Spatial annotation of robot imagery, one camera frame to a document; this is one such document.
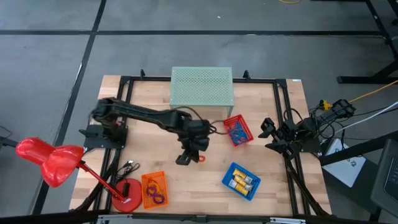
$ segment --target yellow battery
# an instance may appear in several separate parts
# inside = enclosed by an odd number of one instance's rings
[[[241,192],[244,196],[246,196],[249,191],[246,190],[241,184],[238,184],[235,180],[231,179],[228,184],[230,187],[233,189],[237,190],[238,192]]]
[[[242,173],[238,169],[235,169],[234,172],[232,173],[232,175],[237,175],[237,176],[242,177],[242,179],[248,184],[251,184],[251,182],[253,181],[253,179],[251,177],[249,177],[246,174]]]
[[[238,175],[236,175],[235,177],[234,177],[234,180],[236,181],[236,182],[238,182],[239,184],[241,184],[246,190],[248,190],[248,191],[250,191],[252,188],[253,188],[253,186],[251,186],[250,184],[248,184],[248,183],[246,183],[243,179],[242,179],[242,177],[240,177],[240,176],[238,176]]]

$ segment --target blue basket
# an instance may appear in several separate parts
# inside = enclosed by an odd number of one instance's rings
[[[246,196],[244,196],[241,192],[238,192],[237,190],[233,189],[232,187],[230,187],[230,186],[228,185],[228,184],[229,184],[229,181],[230,181],[231,179],[233,179],[233,177],[234,177],[232,174],[233,174],[233,172],[234,172],[235,169],[238,169],[239,171],[241,171],[242,173],[248,175],[249,177],[251,177],[251,178],[253,179],[253,181],[251,182],[251,184],[253,185],[253,188],[252,188],[251,191],[249,191],[249,193],[248,193]],[[229,169],[227,170],[227,172],[226,172],[226,174],[225,174],[225,176],[224,176],[224,178],[223,178],[223,181],[222,181],[222,183],[223,183],[225,186],[227,186],[229,189],[235,191],[235,192],[238,193],[240,196],[244,197],[245,199],[247,199],[247,200],[249,200],[249,201],[251,201],[251,200],[253,199],[253,196],[254,196],[254,194],[256,193],[256,190],[257,190],[257,188],[259,187],[260,182],[261,182],[261,179],[260,179],[258,176],[252,174],[251,172],[249,172],[249,171],[246,170],[245,168],[239,166],[239,165],[238,165],[237,163],[235,163],[235,162],[232,162],[232,163],[231,163],[231,165],[230,165]]]

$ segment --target orange cable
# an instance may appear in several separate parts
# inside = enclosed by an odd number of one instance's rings
[[[390,83],[390,84],[388,84],[388,85],[385,85],[385,86],[383,86],[383,87],[381,87],[381,88],[378,88],[377,90],[374,90],[374,91],[372,91],[372,92],[370,92],[370,93],[364,94],[364,95],[359,96],[359,97],[357,97],[357,98],[355,98],[355,99],[353,99],[353,100],[350,100],[348,103],[352,103],[352,102],[357,101],[357,100],[359,100],[359,99],[362,99],[362,98],[364,98],[364,97],[366,97],[366,96],[372,95],[373,93],[377,93],[378,91],[380,91],[380,90],[382,90],[382,89],[385,89],[385,88],[387,88],[387,87],[389,87],[389,86],[391,86],[391,85],[393,85],[393,84],[395,84],[395,83],[397,83],[397,82],[398,82],[398,80],[396,80],[396,81],[394,81],[394,82],[392,82],[392,83]]]

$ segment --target concrete floor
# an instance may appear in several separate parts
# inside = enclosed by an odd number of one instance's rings
[[[91,30],[100,0],[0,0],[0,29]],[[394,13],[374,1],[388,24]],[[358,2],[311,2],[286,5],[277,0],[118,0],[108,1],[100,30],[377,30],[369,10]],[[0,35],[0,125],[19,141],[38,136],[52,142],[80,65],[88,37]],[[392,62],[382,39],[354,37],[272,37],[236,35],[97,36],[81,84],[65,144],[83,144],[78,129],[96,104],[103,75],[170,75],[173,66],[232,67],[235,77],[302,79],[308,107],[320,98],[352,99],[379,85],[339,85],[339,75],[371,75]],[[359,113],[395,102],[391,87],[355,104]],[[396,130],[396,113],[377,117],[346,132],[373,138]],[[360,141],[346,140],[348,145]],[[378,162],[380,151],[366,157]],[[0,151],[0,217],[25,215],[39,181],[39,169]],[[76,175],[50,189],[45,213],[68,210]],[[334,215],[367,220],[369,213],[327,185]],[[382,212],[381,222],[398,220]],[[139,223],[160,223],[139,221]]]

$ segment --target red lamp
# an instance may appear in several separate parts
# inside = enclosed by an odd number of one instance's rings
[[[112,203],[121,212],[131,212],[142,202],[141,184],[136,179],[126,179],[119,182],[116,188],[110,186],[104,179],[91,170],[84,161],[83,148],[79,146],[53,147],[39,138],[26,138],[16,147],[18,156],[40,166],[44,181],[51,187],[58,187],[64,183],[75,168],[82,168],[93,175],[112,194]],[[123,190],[126,183],[128,192]]]

